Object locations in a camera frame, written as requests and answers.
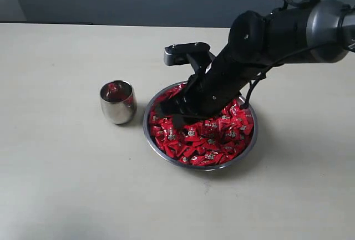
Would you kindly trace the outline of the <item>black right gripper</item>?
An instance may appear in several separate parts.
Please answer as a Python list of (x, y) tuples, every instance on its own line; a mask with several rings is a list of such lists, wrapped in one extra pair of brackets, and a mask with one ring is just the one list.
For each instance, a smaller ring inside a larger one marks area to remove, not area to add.
[(159, 117), (172, 116), (176, 129), (207, 120), (219, 113), (262, 69), (262, 64), (236, 60), (227, 45), (206, 74), (190, 82), (178, 96), (157, 103), (154, 110)]

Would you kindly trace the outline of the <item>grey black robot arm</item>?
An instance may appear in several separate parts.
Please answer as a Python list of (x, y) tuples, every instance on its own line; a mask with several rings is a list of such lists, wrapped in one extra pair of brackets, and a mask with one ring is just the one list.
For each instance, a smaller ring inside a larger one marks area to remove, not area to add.
[(233, 22), (217, 56), (203, 42), (165, 48), (168, 66), (189, 64), (194, 73), (183, 90), (155, 107), (181, 127), (217, 115), (240, 90), (253, 89), (274, 67), (336, 63), (354, 51), (354, 8), (336, 0), (277, 11), (247, 11)]

